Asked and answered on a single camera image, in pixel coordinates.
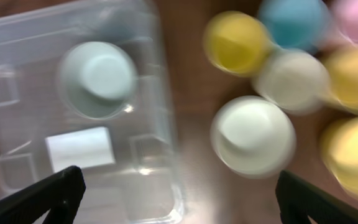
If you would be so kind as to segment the light blue cup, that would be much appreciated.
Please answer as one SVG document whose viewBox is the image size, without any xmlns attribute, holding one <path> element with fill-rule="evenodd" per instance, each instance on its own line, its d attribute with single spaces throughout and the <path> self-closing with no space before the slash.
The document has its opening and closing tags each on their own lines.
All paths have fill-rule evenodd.
<svg viewBox="0 0 358 224">
<path fill-rule="evenodd" d="M 281 48 L 312 54 L 331 23 L 329 9 L 321 0 L 266 0 L 260 5 L 258 19 Z"/>
</svg>

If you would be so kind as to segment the yellow small bowl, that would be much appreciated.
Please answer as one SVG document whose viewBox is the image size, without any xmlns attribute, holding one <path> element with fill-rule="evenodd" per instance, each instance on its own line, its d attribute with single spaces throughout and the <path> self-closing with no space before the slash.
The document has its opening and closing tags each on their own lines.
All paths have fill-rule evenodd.
<svg viewBox="0 0 358 224">
<path fill-rule="evenodd" d="M 327 170 L 348 195 L 358 200 L 358 117 L 328 124 L 319 146 Z"/>
</svg>

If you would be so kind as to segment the yellow cup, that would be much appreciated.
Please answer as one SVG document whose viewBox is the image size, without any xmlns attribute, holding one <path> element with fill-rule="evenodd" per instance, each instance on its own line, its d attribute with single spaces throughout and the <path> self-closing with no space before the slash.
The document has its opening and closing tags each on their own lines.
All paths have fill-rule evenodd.
<svg viewBox="0 0 358 224">
<path fill-rule="evenodd" d="M 203 49 L 218 69 L 237 77 L 252 77 L 273 50 L 273 42 L 256 18 L 239 11 L 225 11 L 208 22 Z"/>
<path fill-rule="evenodd" d="M 330 77 L 324 101 L 358 115 L 358 45 L 342 47 L 322 60 Z"/>
</svg>

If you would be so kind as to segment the white cup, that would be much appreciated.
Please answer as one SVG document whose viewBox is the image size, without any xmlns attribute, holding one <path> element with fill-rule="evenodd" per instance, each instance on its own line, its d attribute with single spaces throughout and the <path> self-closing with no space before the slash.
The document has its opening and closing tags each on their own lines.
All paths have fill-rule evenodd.
<svg viewBox="0 0 358 224">
<path fill-rule="evenodd" d="M 297 49 L 275 51 L 252 79 L 260 96 L 290 114 L 310 114 L 322 108 L 329 84 L 323 64 Z"/>
</svg>

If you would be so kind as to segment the white small bowl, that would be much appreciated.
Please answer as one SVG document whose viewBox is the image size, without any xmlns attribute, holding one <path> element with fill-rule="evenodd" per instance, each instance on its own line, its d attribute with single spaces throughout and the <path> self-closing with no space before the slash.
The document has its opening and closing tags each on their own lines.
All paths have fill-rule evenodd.
<svg viewBox="0 0 358 224">
<path fill-rule="evenodd" d="M 296 133 L 289 117 L 258 96 L 241 96 L 223 105 L 210 128 L 211 146 L 233 172 L 264 179 L 290 163 Z"/>
</svg>

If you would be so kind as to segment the grey small bowl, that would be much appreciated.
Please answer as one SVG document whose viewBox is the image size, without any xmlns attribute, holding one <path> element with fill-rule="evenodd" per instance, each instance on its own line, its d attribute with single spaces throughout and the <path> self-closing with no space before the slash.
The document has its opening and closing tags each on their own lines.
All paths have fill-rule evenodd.
<svg viewBox="0 0 358 224">
<path fill-rule="evenodd" d="M 108 42 L 83 42 L 68 50 L 57 68 L 57 91 L 73 112 L 104 120 L 120 113 L 135 95 L 139 73 L 131 57 Z"/>
</svg>

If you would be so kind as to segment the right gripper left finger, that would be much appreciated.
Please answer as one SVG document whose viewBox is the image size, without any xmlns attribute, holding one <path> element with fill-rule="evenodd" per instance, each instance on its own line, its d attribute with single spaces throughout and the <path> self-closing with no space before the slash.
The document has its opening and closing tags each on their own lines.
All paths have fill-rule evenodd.
<svg viewBox="0 0 358 224">
<path fill-rule="evenodd" d="M 86 190 L 81 169 L 70 166 L 0 200 L 0 223 L 72 224 Z"/>
</svg>

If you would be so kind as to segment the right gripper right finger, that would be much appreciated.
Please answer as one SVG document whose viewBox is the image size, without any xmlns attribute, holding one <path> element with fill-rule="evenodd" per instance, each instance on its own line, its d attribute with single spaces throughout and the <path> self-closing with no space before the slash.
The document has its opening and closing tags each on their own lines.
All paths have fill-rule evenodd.
<svg viewBox="0 0 358 224">
<path fill-rule="evenodd" d="M 283 224 L 358 224 L 358 209 L 287 170 L 280 172 L 275 195 Z"/>
</svg>

